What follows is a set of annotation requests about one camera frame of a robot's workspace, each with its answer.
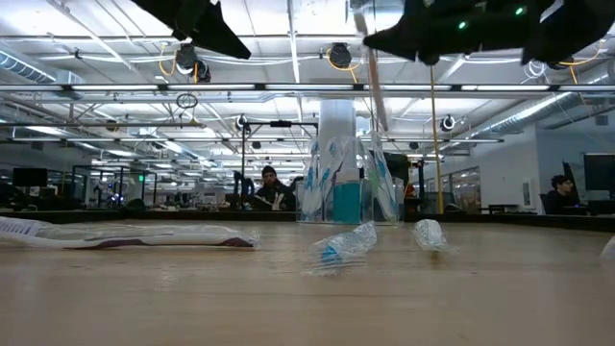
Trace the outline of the clear acrylic organizer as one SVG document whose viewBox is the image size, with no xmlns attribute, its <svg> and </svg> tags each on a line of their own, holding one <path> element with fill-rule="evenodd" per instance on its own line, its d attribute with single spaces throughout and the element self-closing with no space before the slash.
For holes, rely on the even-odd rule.
<svg viewBox="0 0 615 346">
<path fill-rule="evenodd" d="M 299 183 L 297 220 L 358 225 L 401 221 L 399 180 L 392 176 L 381 137 L 336 136 L 310 144 L 304 179 Z"/>
</svg>

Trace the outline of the person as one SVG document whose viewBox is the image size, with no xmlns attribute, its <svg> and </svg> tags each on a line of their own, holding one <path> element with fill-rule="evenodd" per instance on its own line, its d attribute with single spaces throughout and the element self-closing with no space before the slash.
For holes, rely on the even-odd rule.
<svg viewBox="0 0 615 346">
<path fill-rule="evenodd" d="M 284 185 L 276 170 L 266 165 L 261 170 L 262 187 L 254 195 L 253 207 L 261 211 L 295 211 L 296 197 L 289 186 Z"/>
<path fill-rule="evenodd" d="M 572 181 L 564 175 L 551 179 L 552 189 L 541 195 L 544 212 L 547 215 L 585 215 L 588 212 L 579 200 Z"/>
</svg>

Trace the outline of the teal mouthwash bottle white cap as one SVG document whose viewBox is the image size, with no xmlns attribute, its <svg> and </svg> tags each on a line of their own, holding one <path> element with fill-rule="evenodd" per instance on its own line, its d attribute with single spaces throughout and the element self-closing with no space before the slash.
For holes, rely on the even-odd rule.
<svg viewBox="0 0 615 346">
<path fill-rule="evenodd" d="M 336 174 L 333 187 L 333 221 L 342 224 L 360 222 L 360 177 L 356 168 L 346 168 Z"/>
</svg>

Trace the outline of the green toothbrush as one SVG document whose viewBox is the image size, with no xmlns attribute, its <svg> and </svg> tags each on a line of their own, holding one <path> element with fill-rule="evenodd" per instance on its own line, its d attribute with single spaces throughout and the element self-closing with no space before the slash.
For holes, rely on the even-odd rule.
<svg viewBox="0 0 615 346">
<path fill-rule="evenodd" d="M 419 248 L 433 253 L 454 253 L 456 248 L 447 240 L 441 225 L 433 219 L 422 219 L 414 224 L 414 240 Z"/>
<path fill-rule="evenodd" d="M 364 221 L 381 221 L 381 207 L 378 200 L 381 178 L 373 153 L 361 142 L 358 148 L 359 162 L 362 169 L 361 205 Z"/>
</svg>

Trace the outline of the silver ventilation duct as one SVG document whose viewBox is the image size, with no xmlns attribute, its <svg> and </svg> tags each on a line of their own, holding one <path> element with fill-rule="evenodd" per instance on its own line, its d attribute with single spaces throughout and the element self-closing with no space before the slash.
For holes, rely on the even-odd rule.
<svg viewBox="0 0 615 346">
<path fill-rule="evenodd" d="M 524 127 L 542 118 L 552 116 L 557 111 L 567 111 L 578 106 L 583 106 L 584 101 L 602 97 L 606 99 L 615 99 L 615 89 L 585 92 L 567 91 L 553 93 L 542 99 L 525 101 L 497 114 L 490 120 L 486 120 L 462 137 L 464 139 L 475 139 L 486 136 L 488 133 L 498 133 L 516 127 Z"/>
<path fill-rule="evenodd" d="M 78 74 L 34 62 L 25 55 L 0 45 L 0 70 L 18 75 L 35 84 L 79 85 L 85 79 Z"/>
</svg>

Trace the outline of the black monitor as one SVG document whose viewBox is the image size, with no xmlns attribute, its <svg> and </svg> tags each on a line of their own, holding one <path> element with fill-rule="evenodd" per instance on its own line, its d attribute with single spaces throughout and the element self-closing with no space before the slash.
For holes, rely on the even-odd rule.
<svg viewBox="0 0 615 346">
<path fill-rule="evenodd" d="M 585 154 L 583 166 L 586 190 L 615 193 L 615 155 Z"/>
<path fill-rule="evenodd" d="M 47 186 L 48 170 L 46 168 L 16 167 L 12 171 L 12 184 L 18 187 Z"/>
</svg>

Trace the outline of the white pillar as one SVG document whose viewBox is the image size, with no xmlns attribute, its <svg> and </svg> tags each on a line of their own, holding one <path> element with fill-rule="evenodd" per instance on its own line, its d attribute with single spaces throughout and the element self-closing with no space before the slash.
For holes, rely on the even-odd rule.
<svg viewBox="0 0 615 346">
<path fill-rule="evenodd" d="M 327 143 L 336 136 L 356 136 L 356 112 L 350 99 L 324 99 L 320 101 L 319 155 Z M 335 185 L 337 170 L 333 176 Z"/>
</svg>

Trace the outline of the orange toothbrush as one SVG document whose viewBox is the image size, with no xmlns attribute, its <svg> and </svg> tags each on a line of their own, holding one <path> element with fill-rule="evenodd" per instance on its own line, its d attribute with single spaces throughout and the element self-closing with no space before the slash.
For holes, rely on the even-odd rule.
<svg viewBox="0 0 615 346">
<path fill-rule="evenodd" d="M 353 12 L 353 20 L 355 22 L 357 31 L 362 35 L 363 45 L 366 47 L 367 61 L 368 61 L 368 75 L 369 75 L 369 90 L 374 101 L 374 114 L 377 117 L 382 130 L 387 132 L 389 130 L 388 116 L 385 111 L 383 102 L 381 84 L 379 79 L 378 64 L 375 52 L 372 48 L 367 46 L 366 38 L 369 35 L 368 27 L 366 24 L 365 16 L 363 13 L 362 0 L 351 0 L 351 9 Z"/>
</svg>

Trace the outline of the black background rig frame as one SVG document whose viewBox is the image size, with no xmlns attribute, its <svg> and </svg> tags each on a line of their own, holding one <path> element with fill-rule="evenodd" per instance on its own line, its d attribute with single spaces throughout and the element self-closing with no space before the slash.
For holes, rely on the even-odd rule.
<svg viewBox="0 0 615 346">
<path fill-rule="evenodd" d="M 254 135 L 260 127 L 267 124 L 271 128 L 292 128 L 293 126 L 299 126 L 300 128 L 304 127 L 304 123 L 302 122 L 292 122 L 286 120 L 275 120 L 265 122 L 250 122 L 248 121 L 251 127 L 252 132 L 251 135 Z M 241 210 L 245 210 L 246 203 L 249 203 L 251 206 L 254 204 L 254 195 L 256 191 L 254 191 L 254 185 L 252 181 L 249 181 L 248 184 L 246 182 L 245 173 L 245 146 L 247 140 L 247 134 L 241 133 L 241 172 L 235 178 L 235 186 L 234 192 L 239 197 L 239 205 Z"/>
</svg>

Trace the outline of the long LED light bar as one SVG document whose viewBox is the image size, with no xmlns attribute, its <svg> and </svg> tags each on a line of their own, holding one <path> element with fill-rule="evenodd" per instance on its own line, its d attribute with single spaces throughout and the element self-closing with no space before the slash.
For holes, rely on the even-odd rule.
<svg viewBox="0 0 615 346">
<path fill-rule="evenodd" d="M 446 91 L 446 92 L 615 92 L 615 85 L 429 85 L 384 84 L 381 91 Z M 176 85 L 0 85 L 0 92 L 92 92 L 92 91 L 275 91 L 328 92 L 372 91 L 366 84 L 176 84 Z"/>
</svg>

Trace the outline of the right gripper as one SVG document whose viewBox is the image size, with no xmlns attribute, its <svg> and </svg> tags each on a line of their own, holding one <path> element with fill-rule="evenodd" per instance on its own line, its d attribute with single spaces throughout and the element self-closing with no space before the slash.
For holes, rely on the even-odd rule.
<svg viewBox="0 0 615 346">
<path fill-rule="evenodd" d="M 392 27 L 368 35 L 367 46 L 410 61 L 436 65 L 439 53 L 474 53 L 522 48 L 538 26 L 535 0 L 405 0 L 404 13 Z M 431 18 L 431 42 L 426 30 Z"/>
</svg>

